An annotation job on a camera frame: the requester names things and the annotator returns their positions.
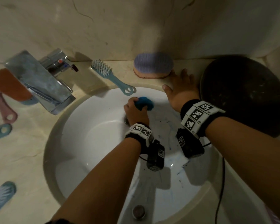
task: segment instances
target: person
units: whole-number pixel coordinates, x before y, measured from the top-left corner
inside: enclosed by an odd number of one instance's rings
[[[172,108],[199,99],[194,75],[183,69],[170,74],[173,89],[163,85]],[[129,99],[124,106],[130,125],[149,126],[147,109],[139,111]],[[231,167],[280,218],[280,141],[228,117],[217,117],[205,134]],[[141,144],[126,138],[95,166],[52,217],[51,223],[117,223],[127,196]]]

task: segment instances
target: person's left hand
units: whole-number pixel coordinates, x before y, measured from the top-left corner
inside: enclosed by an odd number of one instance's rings
[[[135,106],[135,101],[138,101],[138,97],[132,97],[129,99],[128,103],[123,106],[125,113],[127,114],[127,120],[130,126],[137,122],[142,122],[149,126],[149,118],[147,115],[147,106],[142,108],[142,111]]]

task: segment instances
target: chrome faucet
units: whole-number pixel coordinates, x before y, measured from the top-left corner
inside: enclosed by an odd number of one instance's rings
[[[78,68],[60,49],[56,49],[40,61],[28,51],[6,60],[4,66],[38,99],[41,105],[51,114],[57,115],[76,98],[72,90],[55,77],[63,71]]]

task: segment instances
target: wire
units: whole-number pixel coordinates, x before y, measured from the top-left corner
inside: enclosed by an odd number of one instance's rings
[[[147,159],[144,159],[144,158],[142,158],[141,156],[139,156],[139,158],[141,158],[141,159],[143,159],[144,161],[146,161],[146,162],[147,162]]]
[[[220,208],[220,204],[221,204],[221,200],[222,200],[222,196],[223,196],[223,192],[224,192],[224,185],[225,185],[225,159],[223,157],[222,159],[222,186],[221,186],[221,192],[220,192],[220,197],[219,197],[219,203],[217,206],[217,210],[216,210],[216,216],[215,216],[215,224],[217,224],[217,218],[218,218],[218,211]]]
[[[204,145],[204,146],[202,146],[202,147],[208,146],[208,145],[210,145],[210,144],[211,144],[211,142],[210,142],[210,143],[207,143],[206,145]]]

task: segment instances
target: white sink basin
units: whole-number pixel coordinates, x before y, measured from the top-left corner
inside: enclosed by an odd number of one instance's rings
[[[136,205],[146,209],[142,223],[156,223],[176,215],[188,203],[200,200],[197,193],[210,177],[211,161],[216,157],[217,162],[217,155],[208,146],[204,155],[186,164],[188,159],[175,138],[181,128],[180,116],[169,105],[166,94],[138,87],[134,96],[146,96],[155,104],[148,115],[155,139],[165,147],[165,167],[153,172],[145,161],[138,160],[118,223],[138,223],[132,218],[132,208]],[[44,156],[46,180],[59,203],[63,203],[87,173],[124,138],[128,126],[124,123],[123,106],[129,98],[120,89],[108,90],[60,117]]]

